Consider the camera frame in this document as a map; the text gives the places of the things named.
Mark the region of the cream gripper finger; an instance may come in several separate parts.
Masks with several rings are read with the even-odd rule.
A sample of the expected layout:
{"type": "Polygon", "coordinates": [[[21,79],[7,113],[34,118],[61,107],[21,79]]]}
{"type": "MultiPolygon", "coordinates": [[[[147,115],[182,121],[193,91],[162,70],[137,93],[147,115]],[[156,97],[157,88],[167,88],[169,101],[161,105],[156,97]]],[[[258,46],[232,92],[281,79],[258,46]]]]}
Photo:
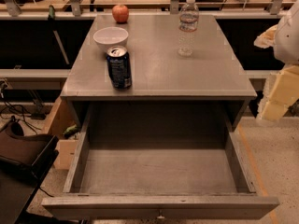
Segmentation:
{"type": "Polygon", "coordinates": [[[260,119],[278,121],[299,99],[299,65],[286,64],[265,81],[260,102],[260,119]]]}
{"type": "Polygon", "coordinates": [[[275,33],[277,30],[277,25],[273,25],[268,28],[265,32],[258,35],[253,42],[253,45],[258,48],[267,49],[274,46],[275,33]]]}

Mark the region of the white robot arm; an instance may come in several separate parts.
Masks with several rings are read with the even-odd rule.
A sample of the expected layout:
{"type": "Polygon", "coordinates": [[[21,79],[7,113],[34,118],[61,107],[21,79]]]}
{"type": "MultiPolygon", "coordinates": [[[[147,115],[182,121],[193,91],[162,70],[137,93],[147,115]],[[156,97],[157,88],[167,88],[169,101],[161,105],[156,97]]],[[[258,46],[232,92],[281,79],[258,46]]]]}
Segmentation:
{"type": "Polygon", "coordinates": [[[299,0],[277,25],[256,37],[254,46],[272,47],[274,57],[284,63],[277,74],[271,74],[266,80],[258,108],[259,120],[276,122],[299,99],[299,0]]]}

